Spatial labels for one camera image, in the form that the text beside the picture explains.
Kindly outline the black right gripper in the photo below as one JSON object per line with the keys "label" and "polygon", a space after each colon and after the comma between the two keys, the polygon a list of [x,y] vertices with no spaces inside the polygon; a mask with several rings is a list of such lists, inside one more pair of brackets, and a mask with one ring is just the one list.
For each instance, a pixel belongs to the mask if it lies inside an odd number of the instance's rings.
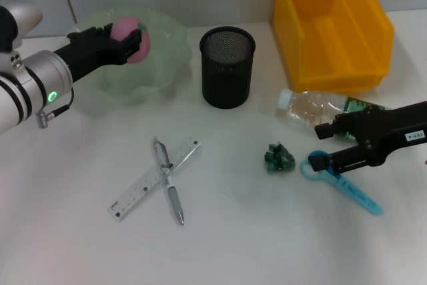
{"label": "black right gripper", "polygon": [[390,110],[366,107],[336,115],[332,123],[316,125],[314,130],[319,139],[346,134],[358,142],[358,146],[331,154],[312,152],[308,161],[315,172],[331,169],[342,174],[376,167],[398,149],[426,143],[426,102]]}

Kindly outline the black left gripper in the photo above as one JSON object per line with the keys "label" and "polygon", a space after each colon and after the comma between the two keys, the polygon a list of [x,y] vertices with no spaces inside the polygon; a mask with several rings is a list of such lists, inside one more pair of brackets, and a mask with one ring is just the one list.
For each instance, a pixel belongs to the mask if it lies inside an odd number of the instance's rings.
{"label": "black left gripper", "polygon": [[90,27],[67,35],[69,44],[55,50],[68,66],[72,82],[106,65],[123,65],[139,51],[141,30],[134,29],[119,41],[111,37],[113,23],[104,27]]}

